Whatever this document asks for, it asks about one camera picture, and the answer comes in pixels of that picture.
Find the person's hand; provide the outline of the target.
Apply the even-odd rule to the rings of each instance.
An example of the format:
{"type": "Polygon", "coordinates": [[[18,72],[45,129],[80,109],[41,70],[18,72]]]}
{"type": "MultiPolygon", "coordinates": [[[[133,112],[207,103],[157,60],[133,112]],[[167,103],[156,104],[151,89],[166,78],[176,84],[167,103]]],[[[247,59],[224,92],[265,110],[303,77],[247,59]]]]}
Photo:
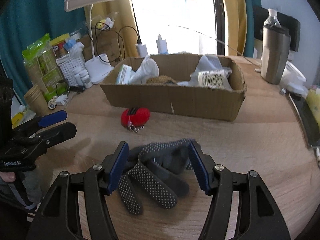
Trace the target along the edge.
{"type": "Polygon", "coordinates": [[[14,172],[0,172],[0,177],[6,183],[13,183],[16,179],[14,172]]]}

